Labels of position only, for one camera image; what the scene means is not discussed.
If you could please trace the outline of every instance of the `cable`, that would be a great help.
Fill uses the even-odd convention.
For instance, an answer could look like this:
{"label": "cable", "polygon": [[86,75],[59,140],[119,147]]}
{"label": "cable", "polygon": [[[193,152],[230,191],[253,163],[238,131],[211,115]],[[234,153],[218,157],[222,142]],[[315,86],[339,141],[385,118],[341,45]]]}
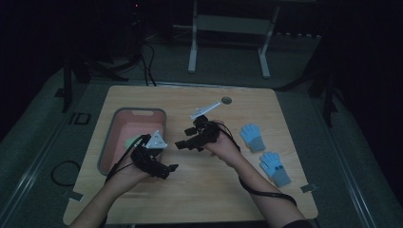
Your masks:
{"label": "cable", "polygon": [[317,221],[317,218],[314,218],[314,222],[315,222],[315,224],[317,225],[317,228],[320,228],[320,224],[319,224],[319,222]]}
{"label": "cable", "polygon": [[55,176],[54,176],[54,173],[56,172],[56,170],[57,170],[60,166],[66,164],[66,163],[72,163],[72,164],[74,164],[74,165],[77,167],[77,169],[78,169],[79,171],[80,171],[80,169],[81,169],[80,164],[78,164],[76,161],[63,161],[63,162],[60,162],[58,165],[56,165],[56,166],[51,170],[50,177],[51,177],[51,180],[52,180],[54,183],[56,183],[57,185],[59,185],[59,186],[71,187],[71,186],[74,186],[75,182],[74,182],[74,183],[61,183],[61,182],[59,182],[58,180],[56,180],[56,178],[55,178]]}
{"label": "cable", "polygon": [[[184,36],[184,35],[186,35],[187,33],[191,33],[191,32],[192,32],[192,29],[190,28],[190,29],[188,29],[188,30],[186,30],[186,31],[183,31],[183,32],[178,33],[177,35],[174,35],[174,36],[173,36],[173,39],[179,38],[179,37]],[[153,44],[164,44],[164,43],[170,42],[170,41],[167,41],[167,40],[164,39],[164,38],[160,38],[160,40],[158,40],[158,39],[153,39],[154,37],[157,37],[157,38],[158,38],[158,36],[160,36],[160,35],[161,35],[160,33],[155,33],[155,34],[152,34],[152,35],[146,37],[145,40],[146,40],[146,42],[153,43]]]}
{"label": "cable", "polygon": [[109,180],[113,177],[113,175],[115,175],[116,173],[118,173],[118,172],[121,171],[122,169],[127,168],[128,166],[130,166],[131,164],[133,164],[133,163],[131,163],[131,164],[129,164],[129,165],[126,165],[125,167],[119,168],[119,165],[121,165],[122,161],[125,159],[125,157],[127,156],[127,154],[131,151],[131,149],[133,148],[133,146],[134,146],[139,140],[143,140],[143,139],[144,139],[144,136],[141,136],[141,137],[137,138],[137,139],[127,148],[127,150],[126,150],[125,153],[122,155],[122,157],[119,159],[119,161],[116,162],[116,163],[113,165],[112,169],[111,169],[111,170],[109,171],[109,173],[107,174],[107,177],[106,177],[105,182],[109,181]]}
{"label": "cable", "polygon": [[[218,127],[218,129],[220,130],[220,132],[224,133],[224,134],[232,141],[232,143],[234,144],[234,146],[236,146],[237,149],[238,149],[239,152],[240,152],[240,147],[237,145],[237,143],[236,143],[235,140],[233,139],[232,134],[231,134],[231,131],[230,131],[230,130],[228,129],[228,127],[226,127],[223,123],[204,122],[203,124],[209,124],[209,125],[212,125],[212,126],[214,126],[214,127],[218,127],[218,126],[215,125],[215,124],[219,124],[219,125],[223,126],[223,127],[226,129],[226,131],[225,131],[224,129],[222,129],[221,127]],[[246,191],[248,191],[249,193],[251,193],[251,194],[253,194],[253,195],[257,195],[257,196],[261,196],[261,197],[270,197],[270,198],[285,199],[285,200],[291,201],[295,206],[297,206],[296,200],[295,200],[293,197],[289,196],[289,195],[286,195],[286,194],[283,194],[283,193],[274,193],[274,192],[260,192],[260,191],[257,191],[257,190],[255,190],[255,189],[252,189],[251,187],[249,187],[248,185],[246,185],[246,183],[243,182],[243,180],[242,180],[241,178],[239,178],[239,180],[240,180],[240,185],[243,187],[243,189],[245,189]]]}
{"label": "cable", "polygon": [[143,63],[143,66],[144,66],[144,81],[145,81],[145,84],[148,86],[148,80],[147,80],[147,66],[145,65],[145,60],[144,60],[143,55],[142,55],[142,63]]}
{"label": "cable", "polygon": [[151,74],[151,65],[152,65],[152,62],[154,61],[155,50],[154,50],[154,48],[153,48],[151,45],[149,45],[148,43],[144,43],[144,44],[145,44],[147,47],[149,47],[149,48],[151,49],[151,52],[152,52],[152,54],[151,54],[151,59],[150,59],[150,62],[149,62],[149,64],[148,64],[148,68],[147,68],[148,76],[149,76],[149,78],[150,78],[152,84],[153,84],[154,86],[157,86],[157,85],[155,84],[154,78],[152,77],[152,74]]}

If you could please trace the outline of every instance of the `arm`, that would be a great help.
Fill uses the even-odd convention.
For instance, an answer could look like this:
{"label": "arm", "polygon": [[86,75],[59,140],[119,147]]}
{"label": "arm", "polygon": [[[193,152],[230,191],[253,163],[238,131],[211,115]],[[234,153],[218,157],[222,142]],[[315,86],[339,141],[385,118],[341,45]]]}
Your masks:
{"label": "arm", "polygon": [[[127,156],[121,167],[131,163],[130,156]],[[99,227],[115,200],[148,176],[149,174],[141,171],[134,164],[117,172],[69,227]]]}
{"label": "arm", "polygon": [[[234,168],[240,179],[250,188],[260,192],[280,193],[242,156],[237,147],[222,132],[216,142],[208,143],[204,148]],[[271,227],[283,227],[290,222],[305,219],[296,206],[287,199],[260,197],[252,194],[251,198]]]}

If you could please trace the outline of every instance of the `gray mat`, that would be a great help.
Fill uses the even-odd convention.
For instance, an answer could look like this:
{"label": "gray mat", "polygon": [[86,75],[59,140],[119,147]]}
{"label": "gray mat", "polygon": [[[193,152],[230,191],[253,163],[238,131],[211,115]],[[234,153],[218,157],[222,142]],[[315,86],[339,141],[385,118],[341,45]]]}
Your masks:
{"label": "gray mat", "polygon": [[[317,40],[307,37],[293,39],[276,36],[272,41],[267,54],[273,75],[269,80],[261,78],[256,50],[249,47],[200,46],[197,71],[195,74],[188,74],[190,46],[183,43],[170,46],[153,44],[155,59],[152,72],[158,83],[283,86],[301,75]],[[144,55],[146,61],[151,59],[150,48],[144,48]],[[141,66],[121,73],[130,79],[128,85],[144,85]],[[2,208],[27,166],[41,151],[54,126],[61,120],[69,120],[71,117],[71,113],[68,113],[68,116],[60,113],[63,102],[53,98],[55,90],[61,85],[61,80],[61,75],[55,75],[49,80],[20,123],[2,141],[0,160],[7,161],[3,162],[0,174]],[[82,162],[107,90],[111,85],[117,84],[122,83],[94,77],[84,95],[75,99],[77,105],[71,112],[91,114],[91,120],[88,125],[68,123],[62,125],[58,137],[49,150],[44,167],[21,208],[17,210],[11,227],[65,227],[62,218],[67,199],[63,194],[72,187],[55,184],[50,178],[50,173],[61,162],[69,160]],[[277,94],[307,179],[318,186],[313,193],[319,211],[317,221],[322,227],[364,227],[337,165],[334,146],[327,135],[327,126],[317,115],[323,101],[321,98],[312,100],[306,95],[309,84],[298,86],[291,92]],[[401,227],[402,209],[379,172],[359,127],[348,110],[338,102],[336,105],[339,112],[332,116],[333,132],[351,166],[363,198],[374,216],[374,223],[377,227]],[[66,165],[58,169],[56,175],[61,182],[74,182],[77,169],[73,165]],[[205,227],[206,224],[188,225]],[[209,227],[220,225],[236,227],[235,224],[208,224]],[[239,227],[242,225],[256,227],[257,224],[253,226],[238,224]]]}

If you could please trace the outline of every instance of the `metal stand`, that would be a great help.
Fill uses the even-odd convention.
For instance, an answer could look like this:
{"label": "metal stand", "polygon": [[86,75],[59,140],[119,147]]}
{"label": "metal stand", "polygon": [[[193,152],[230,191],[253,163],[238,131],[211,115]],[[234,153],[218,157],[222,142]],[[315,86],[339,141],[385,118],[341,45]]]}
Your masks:
{"label": "metal stand", "polygon": [[87,84],[91,80],[91,76],[87,70],[87,66],[90,66],[93,69],[98,70],[102,74],[110,77],[112,80],[126,82],[128,81],[125,78],[120,77],[119,75],[115,74],[112,70],[102,66],[101,64],[97,63],[96,61],[87,58],[86,56],[78,56],[73,55],[71,57],[69,55],[66,56],[64,61],[64,87],[59,89],[56,96],[64,98],[64,106],[62,112],[67,112],[71,101],[72,101],[72,84],[71,84],[71,71],[74,71],[74,74],[77,78],[79,83]]}
{"label": "metal stand", "polygon": [[271,20],[204,15],[198,14],[198,0],[194,0],[192,47],[190,49],[189,66],[187,71],[189,73],[194,73],[196,71],[196,61],[198,56],[198,30],[264,34],[264,43],[261,47],[258,48],[258,55],[263,78],[270,78],[269,66],[266,59],[266,51],[269,46],[270,38],[273,35],[273,29],[278,18],[278,12],[279,7],[276,7]]}
{"label": "metal stand", "polygon": [[317,68],[315,71],[303,74],[300,78],[293,82],[273,88],[275,91],[287,91],[295,86],[301,85],[309,80],[314,80],[311,87],[308,90],[309,96],[318,98],[320,94],[325,90],[325,101],[323,106],[323,118],[329,127],[332,127],[332,112],[337,111],[335,104],[333,103],[333,96],[335,94],[335,78],[336,73],[331,68]]}

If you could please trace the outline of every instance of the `sleeve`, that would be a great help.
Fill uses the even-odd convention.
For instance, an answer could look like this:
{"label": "sleeve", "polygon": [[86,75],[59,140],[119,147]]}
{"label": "sleeve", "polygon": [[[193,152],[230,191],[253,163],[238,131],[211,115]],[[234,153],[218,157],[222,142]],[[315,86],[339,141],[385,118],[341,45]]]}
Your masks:
{"label": "sleeve", "polygon": [[285,225],[283,228],[313,228],[313,227],[308,220],[296,220]]}

